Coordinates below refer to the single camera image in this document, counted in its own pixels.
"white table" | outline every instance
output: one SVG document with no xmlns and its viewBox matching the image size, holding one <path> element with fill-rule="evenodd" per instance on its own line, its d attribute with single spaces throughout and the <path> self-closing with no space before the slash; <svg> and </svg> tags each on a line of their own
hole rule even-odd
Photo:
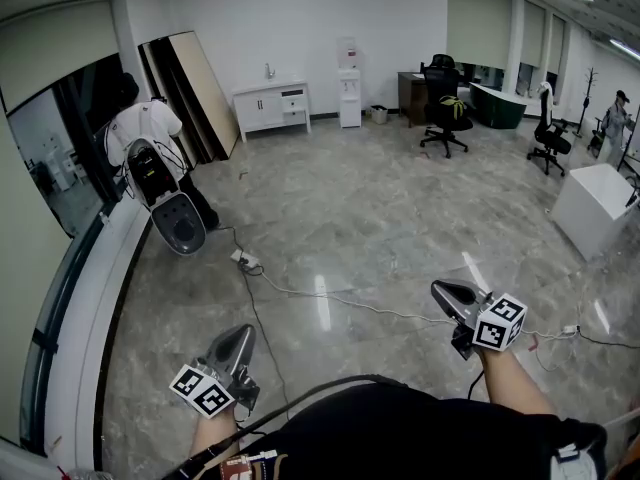
<svg viewBox="0 0 640 480">
<path fill-rule="evenodd" d="M 551 218 L 589 261 L 604 252 L 627 224 L 633 187 L 609 164 L 574 169 L 562 186 Z"/>
<path fill-rule="evenodd" d="M 295 124 L 306 124 L 311 133 L 309 90 L 302 78 L 264 79 L 237 87 L 232 94 L 243 142 L 248 132 Z"/>
</svg>

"marble floor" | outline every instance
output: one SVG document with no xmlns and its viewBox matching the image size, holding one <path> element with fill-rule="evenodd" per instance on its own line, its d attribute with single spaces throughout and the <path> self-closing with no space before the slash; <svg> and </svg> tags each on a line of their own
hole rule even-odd
<svg viewBox="0 0 640 480">
<path fill-rule="evenodd" d="M 459 134 L 469 152 L 447 160 L 441 145 L 419 147 L 424 127 L 409 129 L 397 116 L 349 130 L 320 120 L 312 136 L 300 128 L 254 135 L 231 160 L 199 166 L 193 178 L 223 225 L 236 227 L 246 251 L 284 288 L 325 286 L 345 299 L 440 318 L 431 281 L 481 277 L 529 305 L 529 330 L 556 333 L 579 319 L 593 337 L 640 343 L 633 315 L 640 212 L 607 254 L 587 264 L 548 215 L 561 187 L 557 169 L 547 177 L 525 158 L 536 124 L 511 131 L 476 124 Z M 568 163 L 592 162 L 578 141 Z M 257 327 L 229 260 L 234 249 L 231 232 L 218 231 L 197 254 L 179 257 L 151 231 L 108 374 L 103 457 L 115 478 L 158 478 L 186 457 L 196 416 L 169 382 L 222 330 Z M 480 372 L 477 357 L 465 362 L 451 347 L 448 325 L 287 296 L 262 278 L 251 287 L 289 398 L 357 373 L 465 397 Z M 541 365 L 532 345 L 523 335 L 515 351 L 563 417 L 604 423 L 634 403 L 639 351 L 576 338 L 542 343 Z M 250 371 L 262 388 L 253 420 L 284 403 L 262 336 Z M 486 399 L 481 384 L 474 397 Z"/>
</svg>

